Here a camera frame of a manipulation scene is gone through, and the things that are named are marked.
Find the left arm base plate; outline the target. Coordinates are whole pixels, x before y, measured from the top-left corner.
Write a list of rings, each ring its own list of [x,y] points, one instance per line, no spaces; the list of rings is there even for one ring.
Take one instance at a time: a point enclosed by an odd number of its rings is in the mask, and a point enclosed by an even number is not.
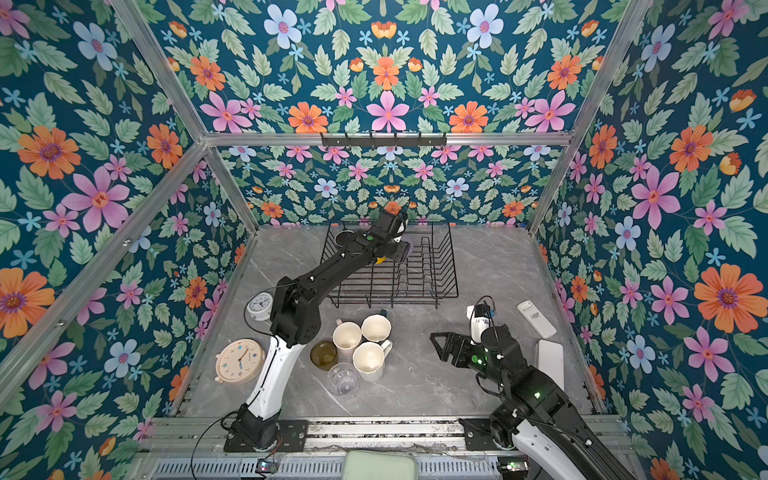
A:
[[[308,438],[306,420],[236,419],[228,428],[227,453],[302,452]]]

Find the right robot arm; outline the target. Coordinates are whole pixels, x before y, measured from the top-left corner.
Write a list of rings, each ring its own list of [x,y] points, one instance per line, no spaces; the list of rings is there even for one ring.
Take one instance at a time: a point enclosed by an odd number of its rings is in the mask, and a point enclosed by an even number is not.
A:
[[[631,479],[633,475],[591,430],[566,393],[529,364],[507,326],[491,326],[478,343],[454,332],[434,332],[439,359],[471,369],[501,401],[489,416],[490,436],[524,453],[553,479]]]

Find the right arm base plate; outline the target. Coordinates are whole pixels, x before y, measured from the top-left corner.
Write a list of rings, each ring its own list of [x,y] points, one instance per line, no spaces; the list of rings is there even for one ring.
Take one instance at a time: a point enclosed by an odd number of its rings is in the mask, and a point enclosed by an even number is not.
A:
[[[463,428],[467,451],[516,451],[512,443],[500,444],[493,438],[487,418],[464,417],[458,423]]]

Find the black mug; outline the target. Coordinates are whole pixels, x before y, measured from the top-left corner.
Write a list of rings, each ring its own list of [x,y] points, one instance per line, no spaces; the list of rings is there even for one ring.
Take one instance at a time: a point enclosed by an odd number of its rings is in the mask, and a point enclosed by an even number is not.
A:
[[[342,230],[334,237],[334,242],[340,250],[343,250],[355,245],[359,237],[359,231]]]

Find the green mug white inside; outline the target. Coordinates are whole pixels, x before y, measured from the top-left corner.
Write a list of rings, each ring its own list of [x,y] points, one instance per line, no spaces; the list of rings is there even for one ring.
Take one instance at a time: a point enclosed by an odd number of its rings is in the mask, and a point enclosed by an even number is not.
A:
[[[391,331],[392,325],[386,310],[367,316],[361,324],[362,336],[370,342],[380,343],[387,340]]]

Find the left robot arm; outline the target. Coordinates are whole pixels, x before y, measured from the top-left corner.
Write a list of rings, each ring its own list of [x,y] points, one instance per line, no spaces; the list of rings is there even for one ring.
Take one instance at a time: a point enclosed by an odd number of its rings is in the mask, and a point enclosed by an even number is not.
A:
[[[383,211],[368,229],[349,232],[336,253],[317,267],[278,281],[265,364],[227,429],[225,452],[265,452],[277,445],[284,393],[301,352],[320,331],[320,304],[344,280],[379,259],[405,259],[410,248],[402,239],[407,224],[406,212]]]

